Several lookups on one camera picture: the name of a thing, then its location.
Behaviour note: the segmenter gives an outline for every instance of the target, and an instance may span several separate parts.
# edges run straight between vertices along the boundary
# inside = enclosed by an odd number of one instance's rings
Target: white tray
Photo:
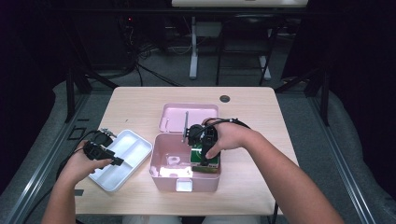
[[[96,169],[89,177],[106,191],[117,191],[148,157],[152,144],[130,130],[122,131],[108,146],[115,157],[124,159],[121,166],[108,165]]]

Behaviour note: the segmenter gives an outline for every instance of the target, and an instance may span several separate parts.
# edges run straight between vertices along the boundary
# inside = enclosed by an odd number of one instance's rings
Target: person's right arm
[[[245,148],[290,223],[344,223],[312,179],[260,133],[233,123],[215,127],[219,140],[206,157]]]

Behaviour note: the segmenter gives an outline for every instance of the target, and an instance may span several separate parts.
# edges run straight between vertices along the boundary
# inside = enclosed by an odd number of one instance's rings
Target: background desk
[[[221,95],[231,97],[222,103]],[[114,133],[130,129],[154,144],[166,103],[219,106],[222,118],[238,118],[265,135],[292,161],[297,159],[274,91],[270,88],[137,87],[116,88],[100,127]],[[221,153],[222,173],[216,192],[162,192],[149,174],[149,161],[114,193],[89,178],[76,189],[78,214],[143,215],[272,215],[274,198],[248,153],[242,149]]]
[[[308,0],[172,0],[173,7],[267,7],[267,8],[285,8],[285,7],[306,7]],[[198,52],[197,52],[197,41],[196,37],[199,35],[196,31],[197,24],[195,22],[195,17],[191,20],[191,65],[190,65],[190,79],[197,78],[197,68],[198,68]],[[213,29],[218,30],[219,28],[213,28],[211,24],[210,30],[213,33]],[[265,65],[265,58],[260,57],[260,63],[262,66]],[[269,69],[267,69],[264,78],[266,80],[271,79]]]

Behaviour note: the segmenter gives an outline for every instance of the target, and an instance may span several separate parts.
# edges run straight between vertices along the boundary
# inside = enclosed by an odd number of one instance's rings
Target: pink toolbox
[[[151,154],[150,174],[163,191],[211,192],[219,184],[221,165],[213,174],[191,170],[191,147],[183,143],[185,126],[201,124],[204,119],[218,118],[216,105],[166,104],[160,121],[160,131]]]

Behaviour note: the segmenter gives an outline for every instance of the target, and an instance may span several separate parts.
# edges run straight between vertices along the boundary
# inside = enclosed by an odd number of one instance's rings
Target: dark backdrop
[[[356,126],[363,159],[396,199],[395,2],[308,2],[308,11],[322,10],[346,16],[302,20],[282,77],[299,77],[330,62],[331,91]]]

